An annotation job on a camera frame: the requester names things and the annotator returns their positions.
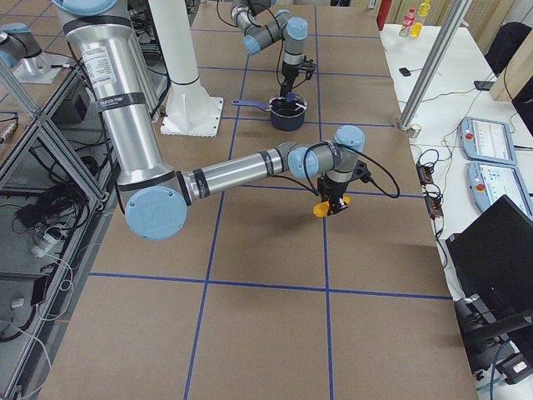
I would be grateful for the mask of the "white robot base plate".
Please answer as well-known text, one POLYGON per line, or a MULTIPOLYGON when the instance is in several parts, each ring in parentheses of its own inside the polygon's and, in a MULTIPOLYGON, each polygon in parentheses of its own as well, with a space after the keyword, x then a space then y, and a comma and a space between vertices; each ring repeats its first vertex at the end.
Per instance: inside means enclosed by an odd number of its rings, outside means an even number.
POLYGON ((212 97, 198 82, 173 83, 168 93, 161 133, 213 138, 217 135, 224 99, 212 97))

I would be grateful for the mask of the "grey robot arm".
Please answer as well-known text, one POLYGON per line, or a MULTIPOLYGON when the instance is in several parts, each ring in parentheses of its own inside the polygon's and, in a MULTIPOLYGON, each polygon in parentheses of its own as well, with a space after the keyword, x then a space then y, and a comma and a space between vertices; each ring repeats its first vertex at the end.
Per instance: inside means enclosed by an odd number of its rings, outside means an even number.
POLYGON ((117 186, 127 225, 138 237, 170 238, 183 228, 192 203, 257 180, 305 178, 316 183, 318 217, 345 209, 348 185, 369 180, 362 161, 365 135, 353 126, 340 127, 331 141, 284 142, 207 167, 176 169, 173 163, 182 150, 172 136, 216 136, 223 108, 222 99, 201 84, 185 4, 149 4, 170 80, 161 124, 153 122, 147 105, 127 4, 58 1, 55 6, 67 40, 78 48, 87 69, 121 168, 117 186))
POLYGON ((273 1, 234 1, 231 20, 244 35, 243 43, 250 55, 256 55, 281 42, 280 96, 285 98, 296 87, 295 81, 304 74, 307 81, 316 71, 316 64, 304 54, 308 37, 308 22, 286 9, 271 11, 273 1))

